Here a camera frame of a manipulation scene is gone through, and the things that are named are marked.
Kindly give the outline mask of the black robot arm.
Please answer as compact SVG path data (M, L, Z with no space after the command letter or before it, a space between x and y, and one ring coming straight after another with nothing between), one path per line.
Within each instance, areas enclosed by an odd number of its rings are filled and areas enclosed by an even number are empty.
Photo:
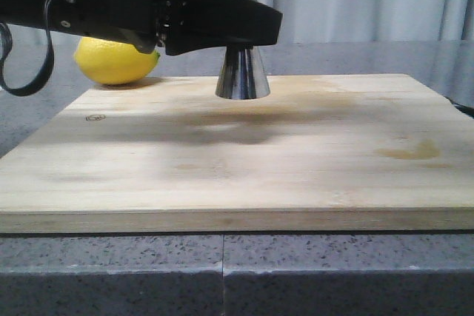
M177 56L273 45L282 14L253 0L1 0L1 19Z

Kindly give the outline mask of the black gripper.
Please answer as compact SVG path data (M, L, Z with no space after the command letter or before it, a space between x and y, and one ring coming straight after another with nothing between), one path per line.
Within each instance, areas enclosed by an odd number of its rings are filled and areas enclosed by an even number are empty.
M49 0L51 30L177 56L278 41L282 13L253 0Z

